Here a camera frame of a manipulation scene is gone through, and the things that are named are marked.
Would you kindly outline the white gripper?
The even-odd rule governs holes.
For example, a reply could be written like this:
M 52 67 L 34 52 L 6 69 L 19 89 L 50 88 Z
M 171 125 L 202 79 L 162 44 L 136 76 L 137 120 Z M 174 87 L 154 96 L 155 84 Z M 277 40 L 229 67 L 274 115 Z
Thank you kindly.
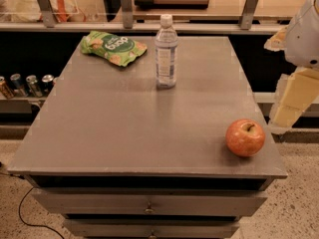
M 314 70 L 319 69 L 319 0 L 306 0 L 288 27 L 271 36 L 264 48 L 284 51 L 285 59 L 297 66 L 278 80 L 269 114 L 271 132 L 284 134 L 319 96 L 319 71 Z

